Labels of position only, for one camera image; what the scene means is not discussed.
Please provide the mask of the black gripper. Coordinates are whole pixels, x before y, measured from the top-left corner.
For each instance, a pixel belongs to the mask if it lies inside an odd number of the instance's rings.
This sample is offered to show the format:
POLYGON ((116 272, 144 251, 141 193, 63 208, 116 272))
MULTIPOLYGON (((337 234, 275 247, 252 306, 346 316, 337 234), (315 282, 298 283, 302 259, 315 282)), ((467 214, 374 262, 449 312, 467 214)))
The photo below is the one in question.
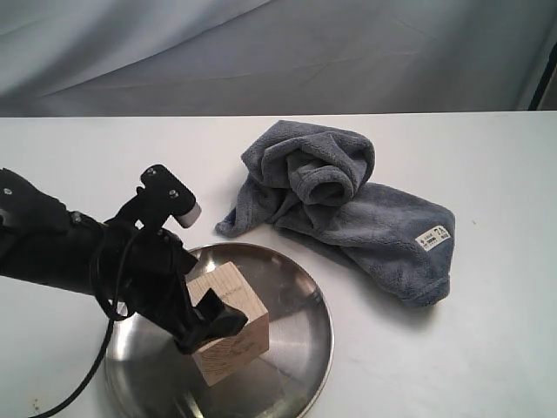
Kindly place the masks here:
POLYGON ((174 233, 139 229, 109 219, 97 223, 100 238, 90 261, 92 294, 109 320, 140 314, 173 336, 181 354, 193 354, 211 341, 237 335, 248 318, 209 288, 194 307, 185 275, 197 264, 174 233))

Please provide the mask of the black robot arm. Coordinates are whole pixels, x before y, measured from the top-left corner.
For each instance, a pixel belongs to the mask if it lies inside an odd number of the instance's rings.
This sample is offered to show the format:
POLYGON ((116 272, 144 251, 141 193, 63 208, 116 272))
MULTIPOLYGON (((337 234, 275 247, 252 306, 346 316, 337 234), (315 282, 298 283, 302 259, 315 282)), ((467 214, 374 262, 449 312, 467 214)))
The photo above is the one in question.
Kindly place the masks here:
POLYGON ((111 321, 139 314, 192 354, 247 322, 213 290, 191 299, 185 278, 197 258, 164 223, 190 227, 200 213, 194 194, 163 165, 147 168, 135 195, 103 222, 2 169, 1 273, 89 294, 111 321))

